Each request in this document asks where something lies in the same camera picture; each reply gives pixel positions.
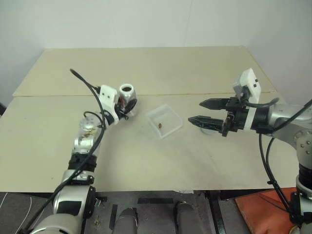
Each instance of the black cable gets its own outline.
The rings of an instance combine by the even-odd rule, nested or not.
[[[273,180],[273,178],[271,177],[271,174],[269,172],[267,163],[265,161],[264,158],[264,153],[263,153],[263,146],[262,146],[262,134],[259,134],[259,148],[260,148],[260,154],[261,154],[261,159],[262,159],[262,163],[264,166],[264,169],[269,177],[270,180],[270,184],[273,185],[274,189],[276,190],[277,195],[279,196],[280,200],[282,201],[283,205],[285,206],[287,212],[289,211],[289,205],[288,205],[288,201],[285,200],[285,195],[283,193],[283,191],[281,190],[281,188],[279,187],[278,183],[276,182],[276,180]]]
[[[101,110],[101,115],[102,115],[102,119],[105,120],[105,115],[104,115],[104,110],[103,107],[101,105],[101,102],[98,99],[98,96],[96,95],[96,93],[94,92],[94,90],[92,89],[93,87],[81,76],[79,75],[76,71],[74,71],[73,69],[70,69],[71,73],[76,76],[78,79],[80,79],[92,92],[92,94],[94,95],[94,97],[97,100],[97,103],[99,105],[99,108]],[[98,138],[96,139],[94,145],[91,147],[87,157],[84,159],[84,161],[81,163],[81,165],[72,173],[72,175],[65,180],[64,182],[62,182],[60,185],[58,185],[58,187],[55,189],[55,191],[52,193],[52,195],[47,199],[47,201],[37,210],[37,212],[33,215],[33,217],[28,221],[27,225],[25,226],[25,228],[23,230],[21,230],[21,233],[29,233],[29,229],[31,227],[31,225],[33,224],[33,222],[36,220],[36,218],[38,217],[38,215],[40,215],[40,213],[43,211],[43,209],[55,198],[55,196],[68,184],[71,182],[71,180],[73,178],[75,178],[76,176],[78,176],[81,173],[81,169],[84,167],[84,165],[86,164],[86,162],[89,160],[89,158],[92,156],[93,152],[97,149],[97,147],[99,146],[103,135],[104,135],[104,131],[105,131],[106,127],[105,127],[105,123],[103,124],[103,127],[101,129],[101,132],[98,136]]]
[[[273,144],[274,139],[275,139],[274,137],[271,138],[270,143],[269,143],[268,148],[267,148],[267,153],[266,153],[266,164],[267,164],[268,172],[269,172],[269,174],[270,174],[272,183],[274,183],[274,184],[277,186],[278,190],[280,191],[281,195],[282,195],[283,198],[284,198],[285,203],[289,206],[289,202],[288,202],[288,200],[287,200],[285,194],[283,193],[283,191],[282,191],[281,188],[279,187],[278,183],[276,182],[276,179],[275,179],[275,177],[274,177],[274,175],[273,175],[273,173],[272,173],[272,171],[271,171],[270,164],[269,164],[269,155],[270,155],[270,150],[271,150],[271,146],[272,146],[272,144]]]
[[[270,203],[271,205],[274,205],[276,208],[279,208],[280,210],[283,210],[283,211],[285,211],[285,212],[288,212],[288,211],[286,211],[284,208],[282,208],[282,207],[280,207],[280,206],[274,204],[273,202],[270,202],[269,200],[265,199],[264,197],[260,197],[260,198],[263,199],[263,200],[265,200],[266,202]]]
[[[270,102],[267,102],[267,103],[250,103],[250,102],[248,102],[246,100],[246,101],[244,101],[244,104],[246,106],[254,107],[254,108],[266,108],[266,107],[270,107],[270,106],[276,104],[278,101],[279,101],[279,98],[276,97],[276,98],[272,99]]]
[[[296,114],[294,114],[292,117],[290,117],[288,120],[277,126],[276,128],[273,129],[273,131],[280,130],[281,128],[285,127],[286,125],[290,124],[294,119],[296,119],[299,115],[301,115],[303,112],[305,112],[310,106],[312,105],[312,99],[308,101],[300,111],[298,111]]]
[[[101,123],[101,126],[100,126],[100,127],[103,127],[103,126],[104,126],[104,122],[102,121],[101,117],[100,117],[97,113],[92,112],[92,111],[85,111],[85,112],[83,112],[83,116],[84,116],[85,118],[87,118],[86,114],[92,114],[92,115],[96,116],[96,117],[99,119],[100,123]]]
[[[99,92],[101,90],[101,87],[99,87],[99,86],[95,87],[95,86],[93,86],[91,84],[90,84],[90,86],[97,92],[97,94],[99,94]]]

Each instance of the transparent container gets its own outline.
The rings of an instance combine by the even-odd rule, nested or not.
[[[168,104],[148,112],[146,117],[160,138],[168,136],[183,125],[180,116]]]

